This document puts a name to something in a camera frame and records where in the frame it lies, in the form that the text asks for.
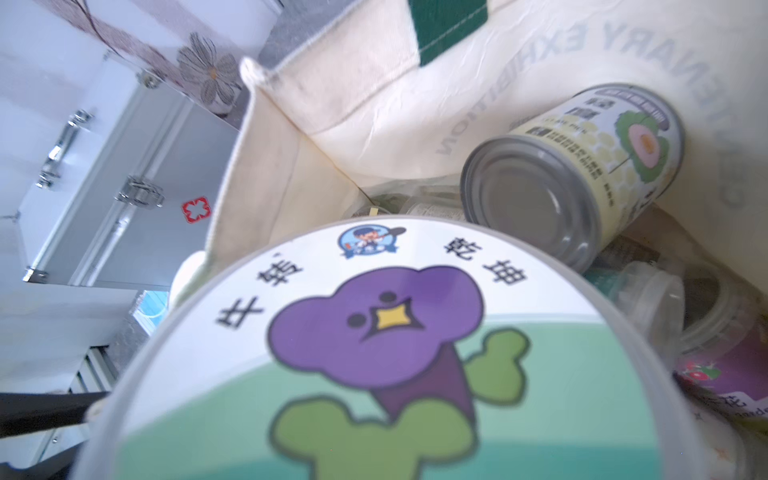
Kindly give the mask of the white purple cartoon seed jar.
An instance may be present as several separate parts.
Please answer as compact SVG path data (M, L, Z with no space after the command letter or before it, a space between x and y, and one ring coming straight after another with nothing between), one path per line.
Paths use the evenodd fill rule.
M76 479L703 479L691 412L580 274L466 223L329 225L181 302Z

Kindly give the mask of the clear purple label seed jar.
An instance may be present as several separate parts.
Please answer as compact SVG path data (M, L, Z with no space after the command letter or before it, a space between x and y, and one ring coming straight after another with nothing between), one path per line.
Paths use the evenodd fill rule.
M734 423L767 435L767 314L758 295L718 270L683 278L685 315L675 376Z

